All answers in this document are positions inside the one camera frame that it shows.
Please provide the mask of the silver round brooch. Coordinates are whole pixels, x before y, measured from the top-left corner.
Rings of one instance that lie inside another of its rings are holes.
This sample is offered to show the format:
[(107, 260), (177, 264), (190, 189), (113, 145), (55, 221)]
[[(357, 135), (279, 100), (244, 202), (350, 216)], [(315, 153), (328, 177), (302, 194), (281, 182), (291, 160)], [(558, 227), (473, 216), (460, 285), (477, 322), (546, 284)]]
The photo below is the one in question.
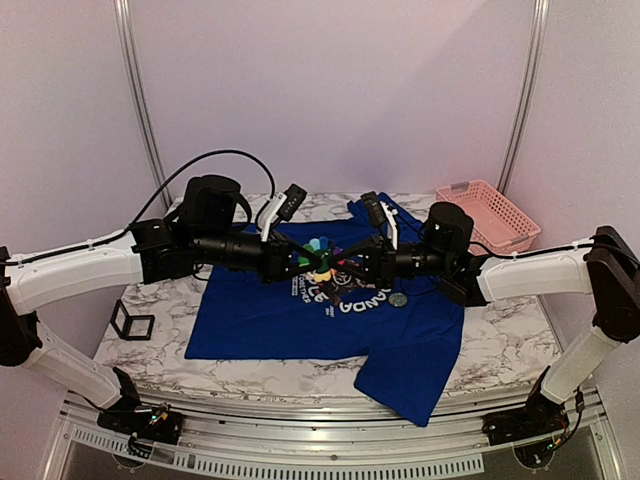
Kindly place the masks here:
[(389, 296), (389, 303), (394, 308), (402, 308), (407, 304), (407, 302), (408, 302), (408, 298), (403, 293), (396, 292)]

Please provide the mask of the blue printed t-shirt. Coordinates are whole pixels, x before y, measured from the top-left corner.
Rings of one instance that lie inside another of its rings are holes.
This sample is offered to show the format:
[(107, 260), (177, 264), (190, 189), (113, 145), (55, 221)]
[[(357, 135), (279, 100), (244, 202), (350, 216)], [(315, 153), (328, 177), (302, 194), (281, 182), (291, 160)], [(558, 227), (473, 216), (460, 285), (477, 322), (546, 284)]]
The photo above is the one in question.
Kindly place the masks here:
[[(403, 293), (402, 308), (389, 303)], [(313, 285), (297, 276), (264, 284), (216, 268), (185, 356), (189, 360), (342, 360), (364, 357), (355, 388), (424, 427), (457, 361), (464, 309), (435, 278), (373, 285)]]

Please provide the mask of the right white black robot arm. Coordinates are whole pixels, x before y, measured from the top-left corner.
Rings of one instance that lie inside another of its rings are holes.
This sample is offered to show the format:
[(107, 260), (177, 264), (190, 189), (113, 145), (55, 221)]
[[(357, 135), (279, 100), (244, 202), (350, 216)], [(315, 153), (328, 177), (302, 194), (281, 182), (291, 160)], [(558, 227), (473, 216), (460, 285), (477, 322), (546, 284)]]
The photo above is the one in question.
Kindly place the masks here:
[(639, 260), (610, 226), (569, 245), (500, 255), (474, 255), (473, 220), (449, 202), (436, 202), (416, 242), (376, 235), (329, 260), (332, 268), (379, 288), (399, 278), (433, 277), (438, 289), (465, 307), (522, 296), (582, 293), (592, 296), (590, 326), (539, 377), (538, 397), (517, 415), (517, 427), (537, 436), (561, 404), (620, 344), (639, 336)]

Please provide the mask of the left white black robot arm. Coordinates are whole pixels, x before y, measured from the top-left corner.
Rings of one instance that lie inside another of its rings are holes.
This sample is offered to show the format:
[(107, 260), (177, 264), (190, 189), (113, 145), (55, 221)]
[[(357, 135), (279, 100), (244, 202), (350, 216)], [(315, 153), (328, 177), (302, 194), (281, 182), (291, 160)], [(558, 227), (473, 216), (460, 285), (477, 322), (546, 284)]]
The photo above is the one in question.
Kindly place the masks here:
[(110, 236), (25, 256), (1, 252), (1, 364), (32, 369), (83, 396), (128, 434), (148, 426), (128, 374), (105, 367), (62, 341), (37, 316), (58, 300), (115, 286), (153, 284), (195, 274), (202, 265), (254, 272), (265, 283), (321, 267), (321, 258), (276, 232), (306, 193), (297, 185), (274, 195), (254, 233), (235, 224), (251, 210), (238, 182), (192, 178), (183, 201), (165, 217), (135, 221)]

